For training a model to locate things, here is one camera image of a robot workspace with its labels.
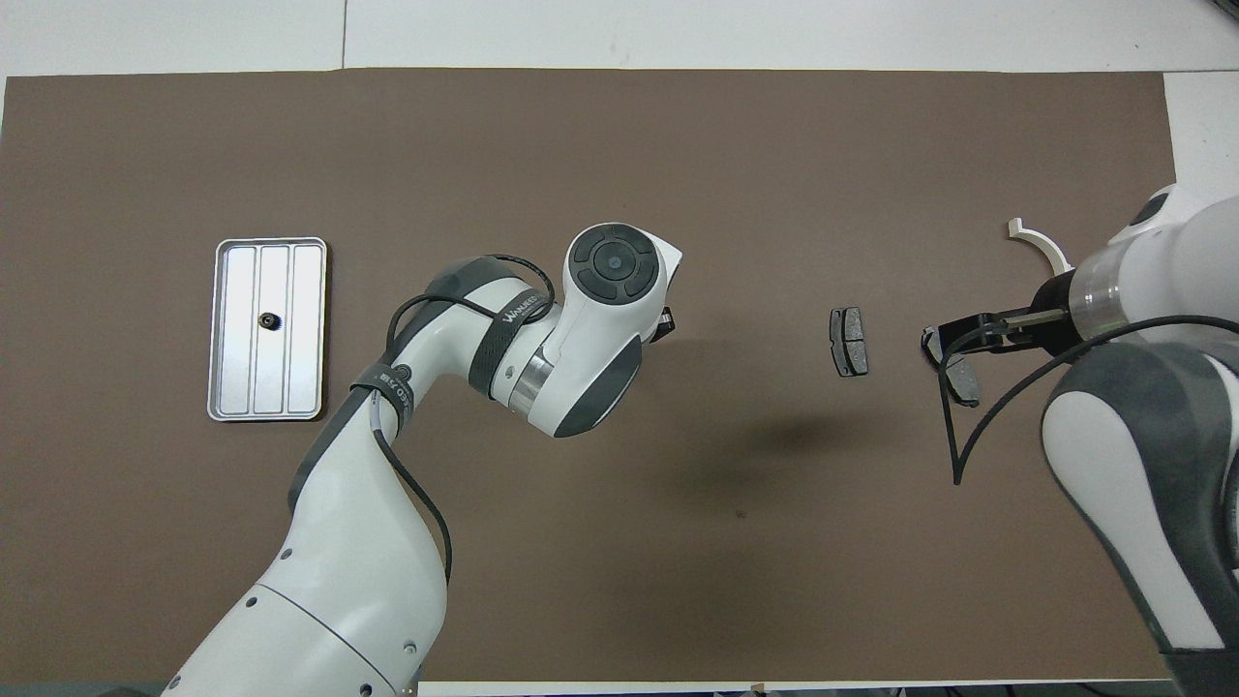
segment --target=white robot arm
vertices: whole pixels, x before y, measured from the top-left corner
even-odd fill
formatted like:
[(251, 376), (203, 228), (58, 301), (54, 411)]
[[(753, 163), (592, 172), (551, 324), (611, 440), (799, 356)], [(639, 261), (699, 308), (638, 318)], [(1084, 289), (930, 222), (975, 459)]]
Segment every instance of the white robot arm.
[[(948, 360), (1041, 345), (1058, 359), (1033, 380), (1075, 361), (1043, 413), (1046, 459), (1188, 697), (1239, 691), (1235, 322), (1239, 197), (1201, 209), (1170, 186), (1028, 307), (939, 327)], [(957, 484), (978, 435), (961, 457), (952, 438)]]
[(496, 256), (436, 276), (302, 461), (281, 551), (164, 693), (404, 691), (442, 626), (451, 553), (445, 539), (445, 573), (388, 442), (441, 375), (550, 436), (593, 428), (632, 383), (642, 344), (673, 326), (663, 302), (680, 256), (632, 225), (593, 225), (567, 250), (563, 307)]

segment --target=brown mat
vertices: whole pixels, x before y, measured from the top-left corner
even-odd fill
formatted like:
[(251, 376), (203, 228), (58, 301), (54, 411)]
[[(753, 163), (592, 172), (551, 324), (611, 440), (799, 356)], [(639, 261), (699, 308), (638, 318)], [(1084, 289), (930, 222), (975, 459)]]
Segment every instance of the brown mat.
[[(1172, 181), (1156, 74), (375, 69), (14, 78), (0, 140), (0, 682), (171, 675), (278, 552), (320, 425), (204, 412), (228, 236), (332, 248), (330, 407), (452, 259), (680, 245), (593, 433), (463, 381), (398, 453), (452, 525), (431, 680), (1160, 677), (1038, 447), (950, 485), (921, 328), (1031, 298)], [(872, 375), (836, 378), (831, 306)], [(1042, 361), (983, 358), (987, 404)], [(979, 415), (964, 415), (970, 427)]]

